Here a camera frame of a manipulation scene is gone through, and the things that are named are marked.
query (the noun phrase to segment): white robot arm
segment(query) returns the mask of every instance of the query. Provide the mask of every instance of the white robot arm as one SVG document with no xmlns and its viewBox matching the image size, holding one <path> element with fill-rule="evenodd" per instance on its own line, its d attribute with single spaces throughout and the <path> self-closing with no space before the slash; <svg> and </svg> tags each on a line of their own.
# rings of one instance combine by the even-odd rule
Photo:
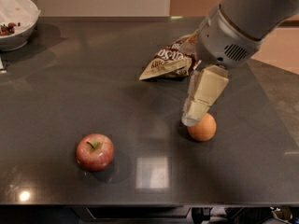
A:
<svg viewBox="0 0 299 224">
<path fill-rule="evenodd" d="M 196 44 L 197 59 L 208 68 L 192 75 L 182 122 L 199 122 L 224 90 L 227 70 L 247 61 L 273 29 L 298 12 L 299 0 L 222 0 L 213 7 L 199 25 Z"/>
</svg>

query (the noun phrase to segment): tabletop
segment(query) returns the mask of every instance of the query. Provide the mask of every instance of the tabletop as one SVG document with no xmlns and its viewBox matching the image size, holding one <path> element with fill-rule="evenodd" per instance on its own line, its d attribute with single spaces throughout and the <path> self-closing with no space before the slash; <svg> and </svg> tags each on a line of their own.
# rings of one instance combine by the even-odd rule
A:
<svg viewBox="0 0 299 224">
<path fill-rule="evenodd" d="M 188 78 L 138 79 L 201 19 L 53 18 L 2 52 L 0 204 L 299 204 L 298 75 L 254 60 L 229 71 L 207 142 L 180 122 Z M 104 172 L 76 162 L 88 133 L 115 145 Z"/>
</svg>

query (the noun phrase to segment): dark gray table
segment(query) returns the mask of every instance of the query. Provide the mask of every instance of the dark gray table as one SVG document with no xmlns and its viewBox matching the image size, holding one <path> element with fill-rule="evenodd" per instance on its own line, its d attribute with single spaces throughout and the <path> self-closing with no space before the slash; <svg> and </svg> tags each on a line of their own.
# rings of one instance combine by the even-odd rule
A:
<svg viewBox="0 0 299 224">
<path fill-rule="evenodd" d="M 200 20 L 45 19 L 25 47 L 1 53 L 0 204 L 299 204 L 299 76 L 256 61 L 231 71 L 205 143 L 180 123 L 187 78 L 138 80 Z M 75 148 L 95 132 L 116 156 L 89 173 Z"/>
</svg>

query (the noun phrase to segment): red apple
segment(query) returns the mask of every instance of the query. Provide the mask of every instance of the red apple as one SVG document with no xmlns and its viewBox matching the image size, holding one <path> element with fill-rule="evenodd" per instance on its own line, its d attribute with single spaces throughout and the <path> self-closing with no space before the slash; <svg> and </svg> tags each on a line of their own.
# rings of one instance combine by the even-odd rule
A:
<svg viewBox="0 0 299 224">
<path fill-rule="evenodd" d="M 76 149 L 78 164 L 88 171 L 102 171 L 113 160 L 114 146 L 112 141 L 100 133 L 85 136 Z"/>
</svg>

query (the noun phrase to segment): brown snack bag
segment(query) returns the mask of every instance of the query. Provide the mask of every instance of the brown snack bag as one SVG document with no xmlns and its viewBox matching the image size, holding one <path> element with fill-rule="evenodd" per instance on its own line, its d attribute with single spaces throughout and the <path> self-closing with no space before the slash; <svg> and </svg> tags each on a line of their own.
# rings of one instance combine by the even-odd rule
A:
<svg viewBox="0 0 299 224">
<path fill-rule="evenodd" d="M 153 78 L 153 77 L 187 77 L 195 69 L 195 51 L 190 53 L 183 53 L 180 47 L 184 44 L 187 47 L 194 44 L 196 33 L 191 35 L 184 35 L 175 42 L 159 50 L 154 58 L 150 61 L 148 66 L 141 74 L 139 80 Z"/>
</svg>

